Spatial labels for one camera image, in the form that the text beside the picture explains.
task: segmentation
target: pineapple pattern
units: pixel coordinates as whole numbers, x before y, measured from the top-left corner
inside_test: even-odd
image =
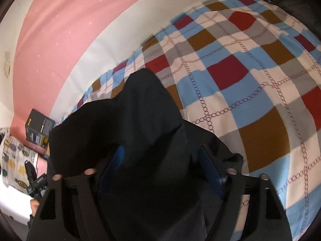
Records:
[[[9,141],[7,139],[5,140],[4,145],[14,152],[17,151],[17,147],[15,146],[15,144],[9,143]]]
[[[14,162],[12,159],[9,159],[9,160],[8,160],[8,165],[9,165],[12,169],[15,169],[15,168],[16,168],[16,164],[15,164],[15,162]]]
[[[35,164],[38,154],[11,136],[9,129],[0,128],[0,134],[3,135],[0,143],[1,180],[5,185],[27,194],[28,178],[24,163],[28,160]]]
[[[6,154],[6,153],[2,153],[2,159],[8,163],[8,160],[9,160],[9,156]]]
[[[24,155],[25,157],[29,157],[29,153],[24,149],[24,147],[21,144],[18,145],[18,150],[20,150],[22,152],[22,155]]]
[[[14,181],[19,185],[19,187],[26,189],[28,186],[25,182],[22,180],[18,180],[17,178],[14,179]]]
[[[24,175],[26,173],[26,168],[25,166],[19,166],[18,172],[22,175]]]
[[[2,176],[4,178],[8,176],[8,172],[5,169],[2,170]]]

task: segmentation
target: black fabric cover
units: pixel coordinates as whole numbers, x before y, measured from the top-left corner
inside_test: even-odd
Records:
[[[124,147],[125,158],[109,192],[98,199],[115,239],[205,240],[221,200],[197,162],[197,150],[207,144],[224,167],[239,171],[242,156],[184,121],[148,69],[133,73],[115,98],[85,104],[52,130],[51,173],[79,175],[115,144]]]

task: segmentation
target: plaid blanket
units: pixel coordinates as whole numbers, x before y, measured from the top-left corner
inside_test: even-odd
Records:
[[[73,112],[86,102],[113,98],[131,73],[149,68],[184,119],[244,156],[244,174],[271,177],[297,240],[321,206],[320,60],[321,42],[277,6],[210,0],[171,20],[101,75]],[[248,199],[241,204],[235,240]]]

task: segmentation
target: finger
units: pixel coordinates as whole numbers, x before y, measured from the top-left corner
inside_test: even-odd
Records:
[[[96,173],[96,169],[94,168],[89,168],[85,170],[85,175],[93,175]]]
[[[30,206],[31,206],[31,211],[32,211],[32,215],[33,217],[36,216],[36,212],[38,210],[39,207],[39,202],[35,199],[30,200]]]
[[[61,174],[57,174],[57,175],[54,175],[53,177],[52,177],[52,180],[53,181],[58,181],[58,180],[61,180],[62,179],[62,175]]]

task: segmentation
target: black box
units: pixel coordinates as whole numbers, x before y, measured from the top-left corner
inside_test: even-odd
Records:
[[[56,122],[39,111],[33,109],[26,122],[26,137],[33,144],[46,148],[49,140],[49,131],[53,129]]]

